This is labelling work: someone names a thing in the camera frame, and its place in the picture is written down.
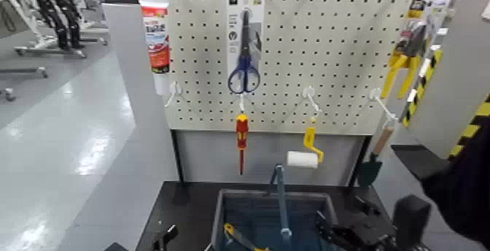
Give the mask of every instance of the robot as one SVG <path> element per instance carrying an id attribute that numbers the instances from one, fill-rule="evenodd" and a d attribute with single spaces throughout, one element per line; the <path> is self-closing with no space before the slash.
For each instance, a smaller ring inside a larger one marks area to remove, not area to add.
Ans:
<path id="1" fill-rule="evenodd" d="M 68 44 L 68 34 L 63 21 L 61 20 L 58 12 L 55 8 L 55 4 L 58 5 L 61 12 L 65 15 L 70 31 L 71 47 L 74 49 L 81 49 L 84 46 L 80 44 L 80 28 L 78 25 L 78 19 L 81 18 L 77 11 L 77 7 L 74 4 L 74 0 L 36 0 L 42 17 L 46 24 L 54 29 L 58 35 L 58 46 L 63 50 L 70 50 Z"/>

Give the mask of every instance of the pegboard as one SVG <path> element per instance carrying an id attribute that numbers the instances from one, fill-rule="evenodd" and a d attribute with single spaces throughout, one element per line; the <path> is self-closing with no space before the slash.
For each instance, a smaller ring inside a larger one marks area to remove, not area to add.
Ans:
<path id="1" fill-rule="evenodd" d="M 239 97 L 228 90 L 225 0 L 169 0 L 173 129 L 234 131 Z M 250 131 L 303 133 L 322 108 L 319 134 L 374 134 L 389 54 L 411 0 L 265 0 L 261 86 L 245 98 Z"/>

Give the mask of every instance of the pegboard hook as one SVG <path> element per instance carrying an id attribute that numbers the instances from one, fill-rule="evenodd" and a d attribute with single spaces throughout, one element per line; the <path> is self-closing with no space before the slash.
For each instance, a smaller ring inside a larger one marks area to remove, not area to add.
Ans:
<path id="1" fill-rule="evenodd" d="M 240 103 L 238 104 L 240 106 L 241 112 L 245 112 L 245 104 L 244 104 L 244 97 L 245 95 L 243 93 L 240 94 Z"/>
<path id="2" fill-rule="evenodd" d="M 321 110 L 318 104 L 316 104 L 315 101 L 313 100 L 313 96 L 315 96 L 315 88 L 312 88 L 311 85 L 303 89 L 303 98 L 310 100 L 311 106 L 315 109 L 315 112 L 317 113 L 323 112 L 323 110 Z"/>
<path id="3" fill-rule="evenodd" d="M 384 105 L 384 103 L 381 101 L 381 99 L 379 97 L 380 95 L 381 95 L 381 89 L 380 88 L 374 88 L 371 90 L 371 92 L 369 92 L 369 99 L 371 101 L 378 102 L 378 104 L 381 106 L 381 108 L 385 112 L 386 122 L 384 123 L 384 126 L 383 126 L 383 127 L 385 127 L 390 121 L 396 121 L 396 120 L 398 120 L 398 118 L 395 114 L 393 114 L 389 111 L 389 109 L 388 109 L 388 107 L 386 107 L 386 105 Z"/>
<path id="4" fill-rule="evenodd" d="M 181 93 L 182 93 L 182 88 L 180 88 L 179 83 L 172 82 L 170 84 L 170 98 L 168 98 L 167 103 L 165 104 L 165 107 L 168 107 L 172 103 L 175 95 L 180 95 Z"/>

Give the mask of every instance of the red screwdriver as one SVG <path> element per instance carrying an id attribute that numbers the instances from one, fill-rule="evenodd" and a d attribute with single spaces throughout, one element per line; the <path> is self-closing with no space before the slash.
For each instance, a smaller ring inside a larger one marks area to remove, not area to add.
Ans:
<path id="1" fill-rule="evenodd" d="M 244 173 L 244 150 L 246 147 L 246 135 L 249 132 L 249 118 L 245 114 L 236 116 L 236 134 L 238 151 L 240 152 L 240 175 Z"/>

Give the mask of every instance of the blue-handled scissors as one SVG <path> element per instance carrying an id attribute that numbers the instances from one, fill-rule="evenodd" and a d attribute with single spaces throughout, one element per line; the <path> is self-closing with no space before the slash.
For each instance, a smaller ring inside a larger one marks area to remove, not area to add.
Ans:
<path id="1" fill-rule="evenodd" d="M 249 48 L 249 11 L 243 13 L 244 23 L 241 27 L 240 55 L 238 66 L 228 77 L 228 88 L 232 93 L 242 94 L 251 93 L 259 87 L 260 75 L 258 70 L 252 65 L 252 56 Z"/>

